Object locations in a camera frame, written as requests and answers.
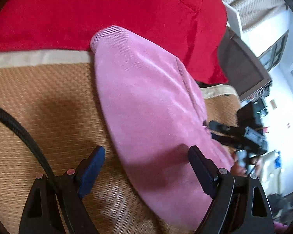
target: braided black cable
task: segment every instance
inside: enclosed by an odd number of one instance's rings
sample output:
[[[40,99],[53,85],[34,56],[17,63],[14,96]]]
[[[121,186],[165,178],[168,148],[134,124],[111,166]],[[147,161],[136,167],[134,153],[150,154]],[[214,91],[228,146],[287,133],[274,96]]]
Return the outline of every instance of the braided black cable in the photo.
[[[41,149],[39,148],[35,140],[31,137],[31,135],[27,132],[27,130],[15,118],[13,118],[2,108],[0,108],[0,122],[8,127],[11,131],[13,131],[30,149],[30,151],[36,157],[39,164],[42,166],[45,173],[47,174],[50,185],[52,186],[54,191],[58,193],[59,186],[57,181],[55,180],[54,173]]]

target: person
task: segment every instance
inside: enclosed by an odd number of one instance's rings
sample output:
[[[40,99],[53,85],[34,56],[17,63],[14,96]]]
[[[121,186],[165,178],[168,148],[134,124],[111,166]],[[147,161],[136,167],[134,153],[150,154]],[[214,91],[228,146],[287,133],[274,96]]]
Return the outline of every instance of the person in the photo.
[[[246,170],[246,168],[244,168],[244,167],[239,165],[238,156],[235,153],[233,153],[231,156],[232,156],[232,158],[234,160],[234,165],[231,167],[231,170],[230,170],[231,175],[246,177],[247,176],[246,175],[247,170]],[[260,173],[261,173],[262,167],[263,167],[262,158],[261,157],[252,158],[251,163],[255,165],[255,174],[257,176],[259,176]]]

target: metal screw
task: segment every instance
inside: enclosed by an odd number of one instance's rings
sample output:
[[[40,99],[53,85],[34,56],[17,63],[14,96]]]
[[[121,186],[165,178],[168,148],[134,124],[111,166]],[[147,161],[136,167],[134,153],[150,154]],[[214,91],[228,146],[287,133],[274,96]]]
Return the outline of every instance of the metal screw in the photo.
[[[71,168],[71,169],[68,169],[67,172],[66,172],[68,175],[73,175],[75,173],[75,169]]]
[[[43,173],[38,173],[38,174],[36,174],[36,178],[37,178],[37,179],[42,179],[42,178],[43,178]]]
[[[225,168],[220,168],[219,173],[221,173],[222,175],[226,175],[228,171]]]
[[[251,174],[250,174],[250,177],[251,177],[252,179],[257,179],[257,175],[256,175],[255,173],[251,173]]]

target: black device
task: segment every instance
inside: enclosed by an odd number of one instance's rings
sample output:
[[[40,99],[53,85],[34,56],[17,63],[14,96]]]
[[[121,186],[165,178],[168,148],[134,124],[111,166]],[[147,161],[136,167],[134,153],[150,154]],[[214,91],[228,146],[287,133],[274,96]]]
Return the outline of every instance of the black device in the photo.
[[[236,149],[239,165],[247,169],[247,173],[254,171],[252,158],[265,154],[268,144],[263,133],[260,119],[260,106],[248,103],[237,111],[238,126],[227,126],[214,120],[209,122],[209,128],[225,136],[211,133],[212,138],[221,144]]]
[[[91,192],[104,159],[105,149],[97,146],[76,169],[56,177],[60,189],[57,194],[45,175],[36,177],[24,206],[19,234],[65,233],[56,198],[70,233],[98,234],[82,199]]]

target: pink cloth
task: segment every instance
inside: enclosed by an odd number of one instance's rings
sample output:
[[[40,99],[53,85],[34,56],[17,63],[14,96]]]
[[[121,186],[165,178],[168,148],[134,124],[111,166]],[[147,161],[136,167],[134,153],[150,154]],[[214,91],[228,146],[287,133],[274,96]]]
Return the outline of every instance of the pink cloth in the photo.
[[[117,26],[95,34],[91,49],[103,114],[130,182],[160,218],[195,230],[211,199],[188,162],[189,147],[218,168],[234,164],[203,126],[197,83],[177,57]]]
[[[275,234],[283,234],[288,228],[287,225],[283,225],[275,221],[273,221],[273,224],[274,224]]]

